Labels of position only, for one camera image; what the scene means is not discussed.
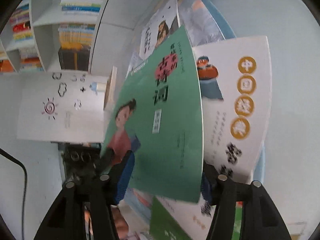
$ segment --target white paper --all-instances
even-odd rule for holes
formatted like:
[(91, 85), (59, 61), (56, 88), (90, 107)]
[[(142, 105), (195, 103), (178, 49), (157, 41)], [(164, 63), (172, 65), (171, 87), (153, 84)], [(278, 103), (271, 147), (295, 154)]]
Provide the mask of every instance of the white paper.
[[(270, 114), (271, 61), (267, 37), (220, 41), (194, 47), (193, 51), (196, 60), (207, 56), (208, 64), (218, 71), (217, 78), (200, 80), (204, 160), (219, 173), (245, 183), (258, 160)], [(255, 70), (245, 57), (254, 59)], [(241, 73), (239, 69), (254, 71)], [(243, 82), (238, 89), (241, 77)]]
[(107, 79), (83, 72), (61, 72), (61, 78), (60, 72), (28, 76), (22, 91), (17, 137), (102, 142), (105, 93), (96, 93), (90, 85), (106, 83)]

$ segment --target metal screw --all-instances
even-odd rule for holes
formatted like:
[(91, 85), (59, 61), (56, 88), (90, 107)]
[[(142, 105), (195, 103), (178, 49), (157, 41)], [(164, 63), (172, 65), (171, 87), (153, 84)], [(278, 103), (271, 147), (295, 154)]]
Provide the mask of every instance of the metal screw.
[(108, 180), (109, 179), (109, 175), (108, 174), (102, 174), (101, 176), (100, 176), (100, 180), (101, 181), (106, 181), (106, 180)]
[(220, 179), (220, 180), (222, 180), (222, 181), (225, 181), (225, 180), (228, 179), (228, 177), (227, 177), (226, 175), (224, 175), (224, 174), (220, 174), (220, 175), (218, 176), (218, 179)]
[(75, 183), (73, 181), (69, 181), (69, 182), (67, 182), (66, 187), (72, 188), (72, 187), (74, 187), (74, 185), (75, 185)]
[(258, 181), (258, 180), (255, 180), (254, 182), (253, 182), (253, 185), (255, 185), (256, 187), (261, 187), (261, 182), (260, 181)]

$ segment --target green book cover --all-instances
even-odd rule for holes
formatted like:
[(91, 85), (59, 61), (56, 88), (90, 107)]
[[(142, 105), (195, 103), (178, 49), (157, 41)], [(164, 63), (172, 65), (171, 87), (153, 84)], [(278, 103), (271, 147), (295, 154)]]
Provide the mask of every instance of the green book cover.
[(197, 202), (203, 166), (199, 81), (184, 27), (125, 80), (106, 132), (112, 165), (135, 155), (129, 187)]
[(152, 203), (150, 234), (156, 240), (191, 240), (155, 197)]

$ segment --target sun drawing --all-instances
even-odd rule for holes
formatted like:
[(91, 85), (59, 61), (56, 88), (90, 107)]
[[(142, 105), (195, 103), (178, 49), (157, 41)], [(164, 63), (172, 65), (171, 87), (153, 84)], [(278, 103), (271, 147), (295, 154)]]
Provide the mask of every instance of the sun drawing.
[(56, 120), (54, 116), (58, 114), (57, 112), (55, 112), (58, 104), (55, 104), (53, 101), (54, 101), (54, 98), (52, 98), (52, 101), (50, 101), (48, 98), (48, 102), (46, 103), (42, 102), (44, 104), (44, 111), (42, 112), (42, 114), (47, 113), (49, 115), (48, 117), (49, 120), (50, 120), (50, 116), (52, 116), (53, 119)]

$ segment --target cartoon character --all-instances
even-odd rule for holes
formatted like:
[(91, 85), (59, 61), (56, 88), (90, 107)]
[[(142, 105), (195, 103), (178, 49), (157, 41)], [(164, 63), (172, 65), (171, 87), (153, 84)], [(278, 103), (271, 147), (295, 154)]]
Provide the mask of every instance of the cartoon character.
[(207, 56), (198, 58), (197, 70), (200, 82), (201, 96), (209, 99), (223, 100), (218, 82), (218, 70), (214, 65), (209, 64)]
[(158, 36), (157, 36), (157, 43), (155, 45), (155, 49), (159, 47), (159, 45), (166, 40), (166, 38), (169, 37), (172, 33), (174, 33), (177, 29), (179, 28), (178, 26), (178, 18), (177, 16), (173, 19), (171, 27), (167, 26), (167, 23), (164, 21), (160, 22), (159, 27), (158, 27)]
[(168, 34), (169, 34), (169, 28), (164, 20), (159, 24), (157, 43), (155, 48), (157, 48), (165, 40)]
[(134, 135), (133, 141), (129, 138), (126, 130), (125, 123), (128, 121), (129, 117), (132, 115), (133, 111), (136, 109), (136, 100), (133, 98), (131, 101), (119, 107), (116, 113), (116, 126), (117, 131), (112, 136), (108, 148), (111, 148), (115, 152), (115, 156), (111, 162), (111, 165), (121, 163), (122, 158), (125, 156), (127, 151), (135, 150), (140, 146), (138, 138)]

